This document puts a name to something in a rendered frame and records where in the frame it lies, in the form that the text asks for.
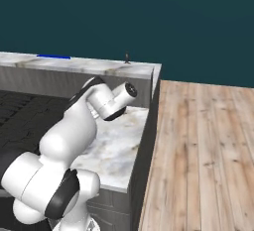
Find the grey counter cabinet front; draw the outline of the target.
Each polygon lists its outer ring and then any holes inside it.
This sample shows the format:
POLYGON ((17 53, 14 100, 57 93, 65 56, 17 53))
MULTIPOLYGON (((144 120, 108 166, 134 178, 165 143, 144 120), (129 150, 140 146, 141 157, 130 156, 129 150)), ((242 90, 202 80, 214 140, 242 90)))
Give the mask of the grey counter cabinet front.
POLYGON ((101 231, 130 231, 129 194, 100 189, 99 195, 87 201, 91 216, 101 231))

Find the blue flat object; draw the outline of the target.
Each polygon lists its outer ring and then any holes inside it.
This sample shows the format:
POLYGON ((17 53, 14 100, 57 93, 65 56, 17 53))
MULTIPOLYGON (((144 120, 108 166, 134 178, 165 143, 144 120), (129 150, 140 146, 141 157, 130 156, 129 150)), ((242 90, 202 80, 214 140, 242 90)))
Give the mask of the blue flat object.
POLYGON ((56 56, 56 55, 37 55, 38 58, 61 58, 61 59, 71 59, 67 56, 56 56))

